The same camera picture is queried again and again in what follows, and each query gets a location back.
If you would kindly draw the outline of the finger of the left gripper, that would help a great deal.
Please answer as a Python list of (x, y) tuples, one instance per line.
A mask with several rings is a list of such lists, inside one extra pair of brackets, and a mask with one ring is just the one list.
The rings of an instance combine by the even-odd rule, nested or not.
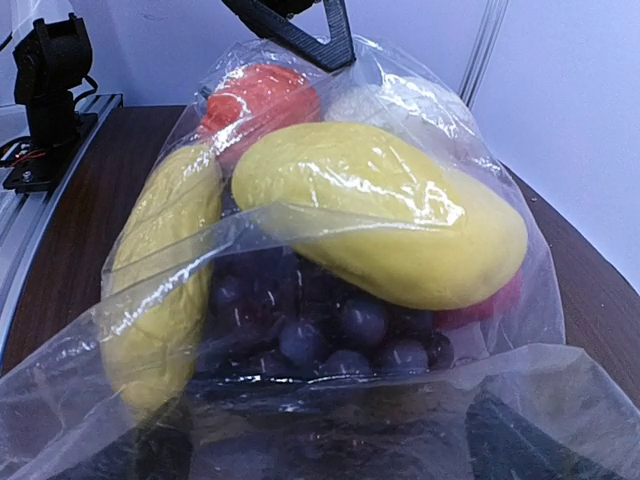
[(257, 37), (273, 41), (325, 72), (336, 72), (356, 61), (343, 0), (322, 1), (329, 31), (326, 43), (292, 22), (315, 1), (224, 0), (223, 4)]

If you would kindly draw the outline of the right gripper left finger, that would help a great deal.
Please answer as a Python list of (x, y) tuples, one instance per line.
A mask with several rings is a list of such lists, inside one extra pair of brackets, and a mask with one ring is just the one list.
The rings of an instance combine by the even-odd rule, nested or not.
[(184, 398), (163, 404), (150, 417), (91, 457), (64, 471), (66, 479), (186, 479), (193, 443)]

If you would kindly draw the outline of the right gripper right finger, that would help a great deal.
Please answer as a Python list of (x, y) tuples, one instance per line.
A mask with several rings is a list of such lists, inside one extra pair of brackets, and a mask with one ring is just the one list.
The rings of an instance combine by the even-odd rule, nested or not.
[(465, 416), (476, 479), (618, 479), (619, 474), (562, 445), (497, 396), (478, 394)]

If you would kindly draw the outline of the clear zip top bag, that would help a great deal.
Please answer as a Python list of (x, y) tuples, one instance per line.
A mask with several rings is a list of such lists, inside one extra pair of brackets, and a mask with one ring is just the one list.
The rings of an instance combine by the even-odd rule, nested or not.
[(566, 342), (550, 247), (475, 120), (356, 37), (232, 47), (101, 295), (1, 382), (5, 479), (635, 479), (639, 411)]

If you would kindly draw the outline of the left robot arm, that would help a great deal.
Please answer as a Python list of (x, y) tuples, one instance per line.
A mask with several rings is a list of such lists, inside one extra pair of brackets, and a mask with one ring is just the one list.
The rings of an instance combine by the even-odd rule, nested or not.
[[(332, 73), (355, 62), (351, 30), (343, 1), (326, 1), (330, 39), (322, 43), (297, 27), (291, 18), (312, 6), (310, 1), (226, 1), (224, 5), (256, 36), (273, 40)], [(26, 107), (31, 145), (50, 149), (79, 136), (71, 89), (93, 84), (89, 71), (92, 47), (82, 18), (71, 13), (63, 21), (38, 18), (16, 44), (14, 99)]]

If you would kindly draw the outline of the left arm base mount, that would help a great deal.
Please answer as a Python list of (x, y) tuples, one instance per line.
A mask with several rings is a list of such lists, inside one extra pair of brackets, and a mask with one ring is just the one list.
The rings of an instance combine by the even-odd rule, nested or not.
[(79, 135), (76, 138), (60, 146), (29, 152), (22, 156), (10, 166), (2, 187), (18, 194), (53, 192), (86, 143), (97, 123), (98, 115), (79, 114), (78, 120)]

